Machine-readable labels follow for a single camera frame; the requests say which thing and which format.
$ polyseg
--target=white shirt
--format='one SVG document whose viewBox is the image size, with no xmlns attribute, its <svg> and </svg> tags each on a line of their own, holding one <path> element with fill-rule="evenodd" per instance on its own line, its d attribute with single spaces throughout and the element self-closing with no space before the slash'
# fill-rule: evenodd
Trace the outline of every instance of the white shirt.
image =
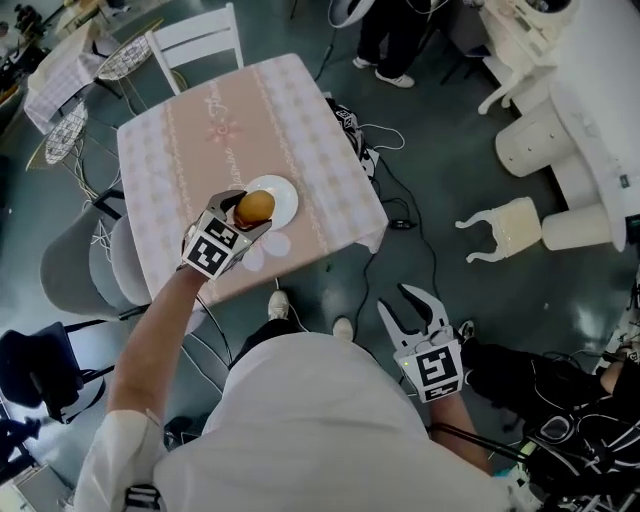
<svg viewBox="0 0 640 512">
<path fill-rule="evenodd" d="M 78 512 L 124 509 L 152 483 L 169 512 L 504 511 L 506 492 L 432 442 L 402 389 L 353 343 L 304 333 L 251 350 L 202 437 L 170 453 L 134 411 L 98 430 Z"/>
</svg>

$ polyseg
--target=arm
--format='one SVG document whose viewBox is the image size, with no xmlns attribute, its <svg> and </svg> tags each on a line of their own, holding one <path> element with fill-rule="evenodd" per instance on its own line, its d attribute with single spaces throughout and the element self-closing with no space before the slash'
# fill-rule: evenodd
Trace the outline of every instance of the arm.
<svg viewBox="0 0 640 512">
<path fill-rule="evenodd" d="M 429 410 L 432 423 L 446 423 L 470 434 L 476 433 L 460 393 L 429 402 Z M 452 451 L 469 464 L 473 464 L 485 473 L 491 474 L 489 459 L 484 449 L 480 446 L 441 430 L 432 432 L 431 437 L 436 443 Z"/>
<path fill-rule="evenodd" d="M 185 329 L 206 276 L 187 266 L 164 285 L 116 363 L 107 412 L 147 409 L 161 418 Z"/>
</svg>

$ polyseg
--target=white plate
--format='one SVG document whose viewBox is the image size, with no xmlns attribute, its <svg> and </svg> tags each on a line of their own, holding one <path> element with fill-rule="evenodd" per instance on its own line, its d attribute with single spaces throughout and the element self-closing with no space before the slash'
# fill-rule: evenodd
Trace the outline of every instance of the white plate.
<svg viewBox="0 0 640 512">
<path fill-rule="evenodd" d="M 298 211 L 298 193 L 289 180 L 282 176 L 267 174 L 249 183 L 245 190 L 247 194 L 256 190 L 269 192 L 276 200 L 276 207 L 271 216 L 271 229 L 282 229 L 293 220 Z"/>
</svg>

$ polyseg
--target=white chair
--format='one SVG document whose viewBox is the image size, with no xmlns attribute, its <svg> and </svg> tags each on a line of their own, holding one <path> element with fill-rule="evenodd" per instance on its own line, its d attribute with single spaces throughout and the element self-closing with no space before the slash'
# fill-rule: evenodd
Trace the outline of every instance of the white chair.
<svg viewBox="0 0 640 512">
<path fill-rule="evenodd" d="M 156 32 L 147 32 L 147 41 L 173 92 L 180 87 L 172 68 L 207 55 L 234 50 L 238 68 L 244 67 L 233 4 L 174 23 Z"/>
<path fill-rule="evenodd" d="M 475 259 L 496 262 L 523 251 L 542 238 L 538 212 L 530 197 L 520 197 L 498 208 L 478 212 L 467 222 L 456 222 L 456 227 L 465 229 L 481 220 L 491 224 L 496 250 L 490 254 L 471 253 L 467 263 Z"/>
</svg>

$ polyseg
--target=pink tablecloth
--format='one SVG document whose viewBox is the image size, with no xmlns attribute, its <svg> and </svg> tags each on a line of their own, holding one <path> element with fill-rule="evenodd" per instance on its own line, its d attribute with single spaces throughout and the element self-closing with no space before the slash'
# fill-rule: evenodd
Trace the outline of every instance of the pink tablecloth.
<svg viewBox="0 0 640 512">
<path fill-rule="evenodd" d="M 118 131 L 127 210 L 149 291 L 180 263 L 185 228 L 212 194 L 276 174 L 295 186 L 294 220 L 202 290 L 224 300 L 353 243 L 377 251 L 387 218 L 311 75 L 285 55 L 216 78 Z"/>
</svg>

